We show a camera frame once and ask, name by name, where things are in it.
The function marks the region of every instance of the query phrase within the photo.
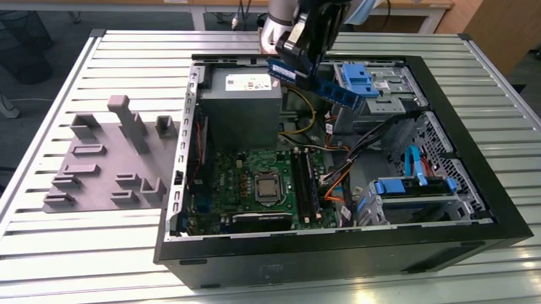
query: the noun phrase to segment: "black trash bin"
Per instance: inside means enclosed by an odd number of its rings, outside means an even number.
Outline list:
[[[18,40],[2,23],[0,23],[0,65],[22,84],[37,84],[51,74],[41,48],[33,39]]]
[[[34,44],[39,50],[51,46],[49,32],[34,11],[1,11],[0,22],[22,44]]]

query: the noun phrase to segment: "blue ram stick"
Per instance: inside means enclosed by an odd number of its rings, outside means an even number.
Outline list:
[[[296,86],[295,80],[299,76],[296,75],[295,70],[279,60],[269,59],[267,62],[268,75]],[[312,93],[331,103],[336,103],[345,108],[349,108],[352,111],[355,111],[364,102],[361,95],[319,78],[315,78]]]

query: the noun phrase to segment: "cpu socket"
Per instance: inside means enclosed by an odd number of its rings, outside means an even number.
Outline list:
[[[253,175],[254,201],[263,206],[272,206],[281,197],[281,187],[279,185],[279,173],[273,171],[257,172]]]

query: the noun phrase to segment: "open computer tower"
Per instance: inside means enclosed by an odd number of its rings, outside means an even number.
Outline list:
[[[192,58],[154,249],[189,288],[432,272],[531,236],[421,58],[328,56],[317,77],[376,91],[353,109],[265,60]]]

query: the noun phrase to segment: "metal slotted table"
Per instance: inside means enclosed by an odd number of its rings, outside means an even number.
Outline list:
[[[539,119],[474,43],[455,35],[341,34],[335,54],[424,58],[535,236],[433,274],[190,291],[153,265],[158,209],[45,214],[75,113],[130,97],[142,121],[178,117],[190,55],[257,53],[256,33],[108,31],[90,37],[0,200],[0,303],[516,303],[541,299]]]

